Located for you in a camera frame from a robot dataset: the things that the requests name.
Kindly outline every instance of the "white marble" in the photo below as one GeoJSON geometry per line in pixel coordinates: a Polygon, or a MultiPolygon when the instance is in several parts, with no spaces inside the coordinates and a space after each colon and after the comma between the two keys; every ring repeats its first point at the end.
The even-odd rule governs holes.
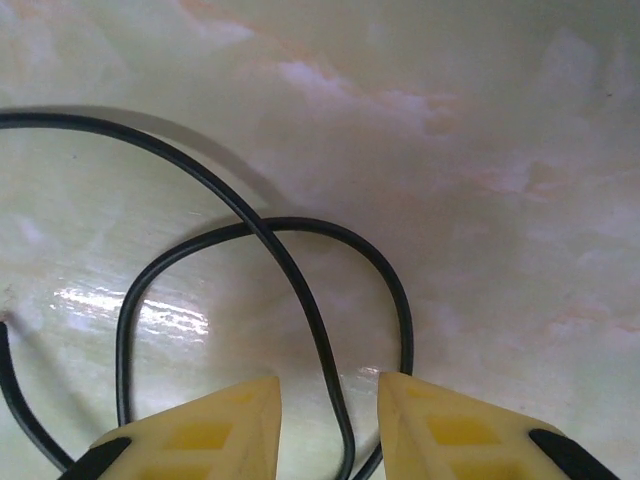
{"type": "MultiPolygon", "coordinates": [[[[146,129],[264,214],[353,228],[405,283],[418,376],[554,423],[633,480],[639,25],[631,0],[1,0],[0,105],[146,129]]],[[[128,284],[230,214],[116,142],[0,136],[0,304],[27,398],[78,456],[115,426],[128,284]]],[[[369,445],[398,350],[384,286],[343,247],[283,239],[369,445]]],[[[278,478],[330,478],[341,446],[312,341],[256,240],[168,271],[137,347],[139,415],[279,375],[278,478]]],[[[0,445],[1,478],[55,478],[4,405],[0,445]]]]}

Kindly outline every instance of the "black cable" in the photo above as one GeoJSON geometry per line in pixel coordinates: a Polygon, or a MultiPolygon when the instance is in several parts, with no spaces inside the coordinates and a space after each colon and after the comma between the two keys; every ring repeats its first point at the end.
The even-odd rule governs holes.
{"type": "MultiPolygon", "coordinates": [[[[333,358],[329,338],[306,280],[289,252],[274,234],[274,231],[278,229],[297,229],[327,235],[355,248],[373,263],[383,275],[396,303],[400,320],[401,371],[411,373],[413,367],[411,314],[402,284],[386,259],[363,238],[347,229],[328,222],[301,218],[261,219],[235,191],[196,160],[175,147],[130,127],[79,115],[32,112],[0,114],[0,129],[9,128],[54,128],[82,131],[107,136],[137,146],[164,158],[198,180],[222,199],[244,222],[243,224],[231,225],[208,232],[195,239],[188,240],[178,247],[174,247],[145,268],[129,289],[120,311],[116,333],[116,403],[118,424],[124,425],[133,420],[131,400],[133,334],[137,306],[148,285],[162,270],[168,268],[168,266],[180,258],[184,258],[191,253],[195,253],[195,251],[221,243],[222,241],[255,234],[276,259],[280,268],[287,276],[307,317],[344,445],[344,454],[336,475],[336,480],[347,480],[351,475],[355,462],[355,438],[340,386],[340,378],[333,358]]],[[[23,428],[25,425],[29,427],[29,424],[21,424],[23,428]]],[[[382,453],[378,445],[354,478],[358,480],[368,478],[379,465],[381,459],[382,453]]]]}
{"type": "Polygon", "coordinates": [[[18,425],[20,425],[20,428],[27,434],[29,440],[60,471],[71,468],[73,459],[47,433],[22,395],[13,369],[11,350],[9,348],[9,332],[4,322],[0,322],[0,388],[9,411],[18,422],[18,425]]]}

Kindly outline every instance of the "marble surface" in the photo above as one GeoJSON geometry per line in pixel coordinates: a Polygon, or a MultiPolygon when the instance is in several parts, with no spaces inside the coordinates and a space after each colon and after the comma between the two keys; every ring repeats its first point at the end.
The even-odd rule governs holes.
{"type": "MultiPolygon", "coordinates": [[[[143,128],[263,214],[356,230],[405,283],[418,376],[554,423],[640,479],[639,25],[634,0],[1,0],[0,105],[143,128]]],[[[1,137],[0,304],[25,395],[78,456],[115,426],[128,284],[231,217],[114,141],[1,137]]],[[[282,238],[364,449],[398,351],[384,286],[331,241],[282,238]]],[[[278,478],[331,478],[341,446],[310,334],[255,239],[162,276],[136,355],[141,416],[279,375],[278,478]]],[[[4,405],[0,445],[1,478],[56,477],[4,405]]]]}

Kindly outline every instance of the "electrical cord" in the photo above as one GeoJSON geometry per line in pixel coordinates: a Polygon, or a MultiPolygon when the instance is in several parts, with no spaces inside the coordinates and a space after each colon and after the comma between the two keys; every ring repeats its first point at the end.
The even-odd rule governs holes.
{"type": "MultiPolygon", "coordinates": [[[[243,223],[222,227],[187,240],[173,247],[149,264],[136,278],[120,309],[116,331],[116,407],[118,425],[133,421],[132,375],[133,337],[138,306],[144,293],[162,271],[204,248],[240,238],[256,235],[268,249],[291,284],[307,318],[322,368],[344,452],[336,480],[348,480],[354,469],[356,446],[353,428],[344,400],[331,344],[313,294],[295,261],[278,239],[276,231],[306,231],[325,235],[357,250],[382,275],[396,306],[400,327],[401,355],[399,371],[411,374],[413,370],[413,327],[406,294],[395,271],[369,242],[350,230],[321,220],[296,217],[262,219],[231,187],[196,160],[177,148],[144,132],[122,124],[98,118],[60,113],[18,112],[0,113],[0,130],[18,128],[47,128],[93,133],[123,141],[155,154],[177,166],[216,194],[243,223]]],[[[0,328],[0,337],[6,336],[6,326],[0,328]]],[[[53,441],[31,413],[15,379],[8,337],[0,338],[0,383],[9,408],[21,428],[61,471],[68,468],[70,458],[53,441]]],[[[354,480],[369,478],[382,460],[380,444],[375,447],[354,480]]]]}

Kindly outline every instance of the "yellow plastic housing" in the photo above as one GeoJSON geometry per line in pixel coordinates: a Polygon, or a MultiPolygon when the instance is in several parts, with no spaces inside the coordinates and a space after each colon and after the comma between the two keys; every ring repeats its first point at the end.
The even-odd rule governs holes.
{"type": "Polygon", "coordinates": [[[100,480],[274,480],[281,417],[276,377],[221,390],[100,438],[133,440],[100,480]]]}
{"type": "Polygon", "coordinates": [[[551,425],[400,373],[378,388],[387,480],[567,478],[528,436],[551,425]]]}

